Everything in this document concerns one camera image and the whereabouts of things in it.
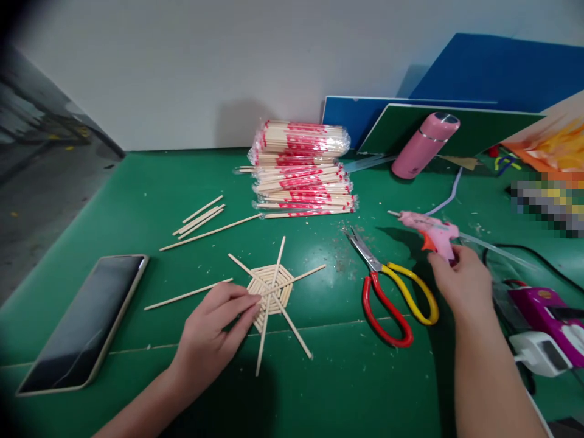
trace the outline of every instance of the white plug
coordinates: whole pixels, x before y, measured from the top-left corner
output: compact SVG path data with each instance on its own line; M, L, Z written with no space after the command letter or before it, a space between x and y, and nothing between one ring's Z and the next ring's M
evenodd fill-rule
M511 336L509 342L517 352L515 362L523 362L535 374L556 377L572 368L568 357L547 333L524 332Z

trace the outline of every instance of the blue board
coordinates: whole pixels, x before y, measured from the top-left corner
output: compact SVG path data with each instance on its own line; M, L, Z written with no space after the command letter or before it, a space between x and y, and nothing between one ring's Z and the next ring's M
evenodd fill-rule
M477 110L492 110L496 106L496 102L327 96L324 102L322 123L325 125L340 125L347 128L347 132L351 137L351 149L359 149L388 103L476 108Z
M494 100L539 113L584 89L584 47L457 33L412 99Z

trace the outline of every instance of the glue gun trigger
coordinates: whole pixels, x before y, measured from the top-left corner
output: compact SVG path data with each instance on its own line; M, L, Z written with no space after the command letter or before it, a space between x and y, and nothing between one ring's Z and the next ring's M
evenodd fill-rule
M430 251L437 252L436 245L428 235L428 233L418 230L420 234L424 236L424 246L422 246L422 251L429 249Z

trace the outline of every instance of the red and yellow scissors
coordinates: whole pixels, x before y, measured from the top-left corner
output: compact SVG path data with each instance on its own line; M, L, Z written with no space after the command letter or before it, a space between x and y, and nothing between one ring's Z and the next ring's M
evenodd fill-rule
M406 269L402 266L395 265L394 263L388 263L388 265L382 264L379 260L377 260L374 255L371 253L365 242L361 236L357 234L353 227L351 227L351 233L343 230L346 236L349 238L355 249L361 254L365 263L369 267L369 277L365 277L365 282L363 283L363 307L365 309L365 315L367 315L367 319L375 329L375 331L389 344L396 346L396 347L409 347L412 342L414 342L414 335L412 334L412 329L410 328L408 322L403 317L403 315L395 308L395 306L391 303L388 297L383 293L381 289L381 285L379 284L379 277L378 273L382 272L388 275L399 287L403 297L406 299L408 306L410 307L414 316L424 325L434 325L438 321L439 312L438 312L438 305L436 304L436 299L426 283L414 274L409 269ZM424 315L420 312L418 307L416 306L408 288L404 284L401 278L394 272L397 271L402 273L408 277L410 277L413 281L415 281L418 286L422 289L426 298L428 299L428 303L430 305L430 316L425 318ZM375 293L383 303L383 305L391 312L391 314L395 317L397 322L401 325L402 331L404 333L403 339L395 339L390 336L379 324L379 322L375 319L373 312L371 311L371 304L370 304L370 289L371 283L373 283L373 288Z

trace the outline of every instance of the phone case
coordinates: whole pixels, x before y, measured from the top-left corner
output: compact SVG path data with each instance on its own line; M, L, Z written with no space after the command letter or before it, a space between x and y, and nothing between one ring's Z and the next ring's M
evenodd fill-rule
M93 267L91 272L87 275L87 278L85 279L85 281L83 282L83 284L81 285L79 290L81 290L83 288L83 286L85 285L85 282L87 282L87 280L89 278L91 278L91 276L93 275L93 272L96 270L97 265L99 264L99 262L101 260L113 259L116 257L143 257L144 262L143 262L142 266L140 267L139 271L137 272L136 278L134 278L134 282L132 283L132 286L130 287L130 290L128 292L128 295L126 296L126 299L123 301L120 312L118 312L118 314L117 314L116 320L114 321L114 325L111 327L111 330L109 331L109 335L108 335L107 339L105 340L102 351L99 353L99 356L97 357L96 363L93 366L93 369L91 370L91 373L89 374L87 381L79 386L70 386L68 388L45 389L42 391L25 392L23 394L20 394L20 390L21 390L22 386L24 385L24 382L26 382L30 373L34 370L35 366L37 365L37 362L38 362L38 358L37 358L35 360L35 362L32 364L32 366L30 367L29 372L26 373L26 376L24 377L22 383L18 386L18 389L16 390L17 397L29 397L31 395L54 394L57 392L76 391L78 389L85 388L87 385L89 385L90 383L92 383L95 380L97 373L99 373L99 369L101 368L103 361L105 360L105 357L108 354L108 350L110 349L110 344L113 341L114 336L116 335L116 332L117 332L118 327L120 326L120 323L122 322L122 318L123 318L124 314L126 313L128 306L130 305L130 301L132 300L132 297L134 296L134 292L136 291L138 283L140 282L140 279L142 278L144 270L146 269L146 266L148 265L148 261L150 261L149 256L147 256L145 254L109 255L107 257L101 257L101 258L99 258L99 260L97 261L97 263L95 264L95 266ZM71 302L71 304L69 304L69 307L67 308L67 311L63 315L63 318L65 317L65 315L67 315L67 312L69 311L69 309L71 308L71 306L73 305L73 303L75 302L76 299L77 299L77 295L75 295L75 298L73 298L73 301ZM52 337L53 337L53 335L51 335L50 338L47 340L47 343L45 344L45 346L43 347L41 352L38 354L38 357L41 356L41 354L43 353L43 350L46 348L47 344L50 342L50 339Z

